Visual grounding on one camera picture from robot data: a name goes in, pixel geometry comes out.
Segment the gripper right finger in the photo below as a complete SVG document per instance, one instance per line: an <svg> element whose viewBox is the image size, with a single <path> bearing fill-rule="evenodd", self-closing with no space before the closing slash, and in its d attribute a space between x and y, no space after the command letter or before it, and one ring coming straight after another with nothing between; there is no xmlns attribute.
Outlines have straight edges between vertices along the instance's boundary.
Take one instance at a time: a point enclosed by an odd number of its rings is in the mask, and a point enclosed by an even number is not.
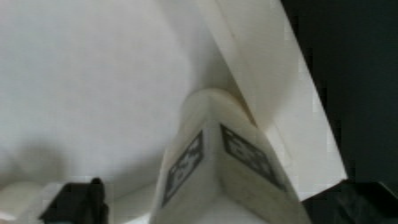
<svg viewBox="0 0 398 224"><path fill-rule="evenodd" d="M342 181L302 202L312 224L398 224L398 184Z"/></svg>

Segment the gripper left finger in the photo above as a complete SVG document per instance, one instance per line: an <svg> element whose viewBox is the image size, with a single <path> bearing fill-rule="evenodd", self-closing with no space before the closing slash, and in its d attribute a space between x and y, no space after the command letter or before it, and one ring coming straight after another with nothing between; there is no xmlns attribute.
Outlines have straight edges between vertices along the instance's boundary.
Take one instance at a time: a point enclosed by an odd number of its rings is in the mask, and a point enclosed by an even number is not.
<svg viewBox="0 0 398 224"><path fill-rule="evenodd" d="M67 183L39 216L42 224L108 224L104 184L99 178L88 183Z"/></svg>

